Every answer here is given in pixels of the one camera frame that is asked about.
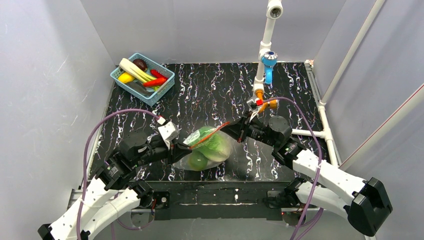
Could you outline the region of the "green yellow mango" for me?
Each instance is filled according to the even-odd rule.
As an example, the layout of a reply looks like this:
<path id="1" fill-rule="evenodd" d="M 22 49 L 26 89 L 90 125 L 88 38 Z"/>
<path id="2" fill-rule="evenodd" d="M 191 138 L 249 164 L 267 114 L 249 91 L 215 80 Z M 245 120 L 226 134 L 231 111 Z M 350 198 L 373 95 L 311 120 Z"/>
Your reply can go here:
<path id="1" fill-rule="evenodd" d="M 193 152 L 188 157 L 188 166 L 192 171 L 202 171 L 206 169 L 209 160 L 201 152 Z"/>

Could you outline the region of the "green lettuce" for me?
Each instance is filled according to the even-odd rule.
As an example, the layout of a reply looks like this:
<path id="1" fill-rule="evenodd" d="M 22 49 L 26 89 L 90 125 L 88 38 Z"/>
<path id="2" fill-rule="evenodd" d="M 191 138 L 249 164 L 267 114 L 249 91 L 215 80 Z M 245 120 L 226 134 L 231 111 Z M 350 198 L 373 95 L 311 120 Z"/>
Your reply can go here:
<path id="1" fill-rule="evenodd" d="M 232 153 L 233 139 L 212 126 L 203 126 L 190 134 L 184 141 L 193 152 L 202 153 L 210 161 L 226 161 Z"/>

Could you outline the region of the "clear zip bag orange zipper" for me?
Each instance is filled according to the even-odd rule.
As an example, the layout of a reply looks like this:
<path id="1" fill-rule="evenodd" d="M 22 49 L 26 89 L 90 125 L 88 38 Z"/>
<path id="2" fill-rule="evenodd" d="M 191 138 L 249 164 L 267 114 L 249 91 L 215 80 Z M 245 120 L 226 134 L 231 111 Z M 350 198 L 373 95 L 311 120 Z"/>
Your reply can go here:
<path id="1" fill-rule="evenodd" d="M 191 133 L 183 143 L 188 145 L 191 153 L 184 156 L 173 166 L 185 171 L 204 171 L 217 167 L 229 159 L 234 140 L 221 131 L 229 123 L 219 127 L 203 126 Z"/>

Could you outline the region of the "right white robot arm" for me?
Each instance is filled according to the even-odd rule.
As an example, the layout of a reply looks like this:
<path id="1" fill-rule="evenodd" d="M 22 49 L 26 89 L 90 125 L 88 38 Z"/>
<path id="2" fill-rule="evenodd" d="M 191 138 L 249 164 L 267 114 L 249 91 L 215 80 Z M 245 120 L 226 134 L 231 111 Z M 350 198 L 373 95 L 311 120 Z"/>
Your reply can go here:
<path id="1" fill-rule="evenodd" d="M 271 146 L 271 154 L 279 164 L 319 183 L 314 185 L 297 178 L 284 189 L 284 197 L 292 204 L 309 203 L 331 211 L 365 236 L 376 235 L 393 211 L 380 180 L 375 177 L 366 180 L 319 160 L 317 155 L 291 136 L 292 128 L 284 117 L 273 116 L 268 124 L 264 124 L 251 115 L 246 112 L 221 131 L 239 143 L 251 138 Z"/>

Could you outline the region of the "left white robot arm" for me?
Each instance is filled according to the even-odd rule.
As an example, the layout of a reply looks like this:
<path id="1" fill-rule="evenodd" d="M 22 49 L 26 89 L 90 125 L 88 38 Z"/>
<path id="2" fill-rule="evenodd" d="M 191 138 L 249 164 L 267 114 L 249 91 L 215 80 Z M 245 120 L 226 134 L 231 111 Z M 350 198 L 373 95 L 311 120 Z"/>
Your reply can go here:
<path id="1" fill-rule="evenodd" d="M 82 196 L 56 221 L 43 224 L 38 234 L 43 240 L 91 240 L 125 212 L 148 208 L 159 201 L 144 180 L 134 180 L 138 167 L 164 160 L 177 163 L 192 153 L 189 145 L 161 136 L 151 140 L 141 131 L 126 135 L 99 167 Z"/>

